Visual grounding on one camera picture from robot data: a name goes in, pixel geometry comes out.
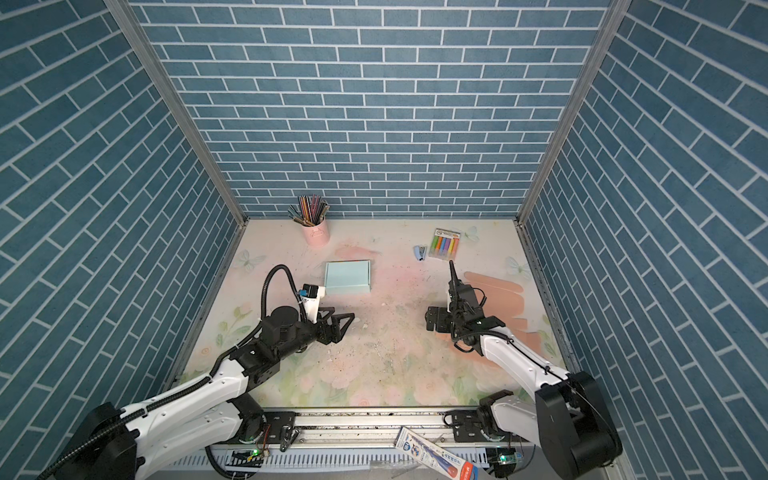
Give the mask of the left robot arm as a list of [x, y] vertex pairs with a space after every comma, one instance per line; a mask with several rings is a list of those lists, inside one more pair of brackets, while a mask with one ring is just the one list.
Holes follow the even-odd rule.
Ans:
[[91, 410], [41, 479], [146, 479], [202, 448], [226, 440], [257, 441], [266, 421], [250, 393], [274, 376], [281, 361], [319, 342], [340, 342], [355, 316], [324, 307], [323, 288], [289, 284], [292, 304], [269, 309], [221, 353], [211, 370], [144, 401]]

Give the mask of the mint green paper box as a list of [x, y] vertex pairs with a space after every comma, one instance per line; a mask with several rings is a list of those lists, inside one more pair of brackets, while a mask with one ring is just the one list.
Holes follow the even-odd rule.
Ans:
[[369, 260], [327, 262], [324, 287], [328, 295], [369, 293], [371, 291], [371, 262]]

